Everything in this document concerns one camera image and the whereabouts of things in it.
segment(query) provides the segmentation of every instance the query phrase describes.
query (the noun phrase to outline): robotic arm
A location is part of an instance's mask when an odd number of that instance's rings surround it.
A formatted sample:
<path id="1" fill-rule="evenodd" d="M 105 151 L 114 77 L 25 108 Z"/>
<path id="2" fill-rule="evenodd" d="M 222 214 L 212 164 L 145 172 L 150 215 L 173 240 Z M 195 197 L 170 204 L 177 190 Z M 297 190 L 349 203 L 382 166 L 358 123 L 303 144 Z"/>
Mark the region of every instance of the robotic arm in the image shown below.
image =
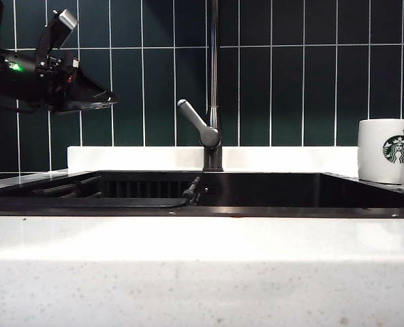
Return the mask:
<path id="1" fill-rule="evenodd" d="M 0 49 L 0 94 L 27 102 L 33 110 L 43 108 L 52 113 L 109 108 L 117 103 L 113 92 L 85 75 L 77 58 L 70 54 L 63 59 L 50 56 L 52 49 L 60 48 L 78 24 L 68 10 L 53 14 L 34 57 Z M 0 28 L 2 15 L 0 0 Z"/>

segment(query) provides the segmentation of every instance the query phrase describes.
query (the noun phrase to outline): kitchen sink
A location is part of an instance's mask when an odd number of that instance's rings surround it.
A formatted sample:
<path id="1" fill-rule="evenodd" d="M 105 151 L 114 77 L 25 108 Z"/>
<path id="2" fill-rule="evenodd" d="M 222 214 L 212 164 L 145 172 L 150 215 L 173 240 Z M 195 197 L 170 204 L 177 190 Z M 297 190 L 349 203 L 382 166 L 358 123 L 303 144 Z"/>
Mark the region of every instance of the kitchen sink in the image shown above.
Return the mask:
<path id="1" fill-rule="evenodd" d="M 322 173 L 97 171 L 0 188 L 9 213 L 400 217 L 404 189 Z"/>

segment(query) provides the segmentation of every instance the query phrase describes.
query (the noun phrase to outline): faucet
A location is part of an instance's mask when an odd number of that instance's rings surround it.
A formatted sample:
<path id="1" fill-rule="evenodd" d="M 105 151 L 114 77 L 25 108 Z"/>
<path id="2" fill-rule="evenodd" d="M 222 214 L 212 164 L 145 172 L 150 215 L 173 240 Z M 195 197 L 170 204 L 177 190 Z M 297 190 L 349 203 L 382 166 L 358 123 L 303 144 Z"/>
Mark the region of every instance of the faucet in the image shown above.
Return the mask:
<path id="1" fill-rule="evenodd" d="M 211 12 L 211 104 L 206 113 L 206 122 L 185 99 L 179 100 L 177 107 L 198 130 L 200 143 L 204 147 L 204 172 L 223 171 L 223 150 L 221 139 L 221 116 L 218 106 L 218 0 L 212 0 Z"/>

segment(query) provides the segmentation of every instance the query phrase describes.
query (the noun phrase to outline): white mug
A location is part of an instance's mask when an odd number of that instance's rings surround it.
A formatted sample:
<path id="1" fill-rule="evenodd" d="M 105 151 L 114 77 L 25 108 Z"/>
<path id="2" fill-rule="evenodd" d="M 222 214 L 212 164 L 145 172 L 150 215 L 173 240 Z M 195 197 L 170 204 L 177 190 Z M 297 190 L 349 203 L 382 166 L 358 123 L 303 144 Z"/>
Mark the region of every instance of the white mug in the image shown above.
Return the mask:
<path id="1" fill-rule="evenodd" d="M 404 119 L 359 122 L 359 179 L 404 184 Z"/>

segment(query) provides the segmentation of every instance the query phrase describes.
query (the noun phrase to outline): backsplash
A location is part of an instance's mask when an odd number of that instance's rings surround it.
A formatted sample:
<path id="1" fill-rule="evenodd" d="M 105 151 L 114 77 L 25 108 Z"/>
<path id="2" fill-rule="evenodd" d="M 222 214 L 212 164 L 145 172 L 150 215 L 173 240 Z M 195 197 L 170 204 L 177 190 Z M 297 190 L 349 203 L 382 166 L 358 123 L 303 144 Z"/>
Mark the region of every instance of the backsplash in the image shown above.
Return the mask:
<path id="1" fill-rule="evenodd" d="M 80 24 L 55 54 L 75 52 L 121 101 L 0 110 L 0 178 L 66 168 L 71 145 L 198 145 L 175 103 L 206 110 L 209 2 L 5 0 L 3 48 L 32 54 L 52 10 L 67 8 Z M 220 0 L 220 11 L 226 146 L 355 146 L 359 120 L 404 117 L 404 0 Z"/>

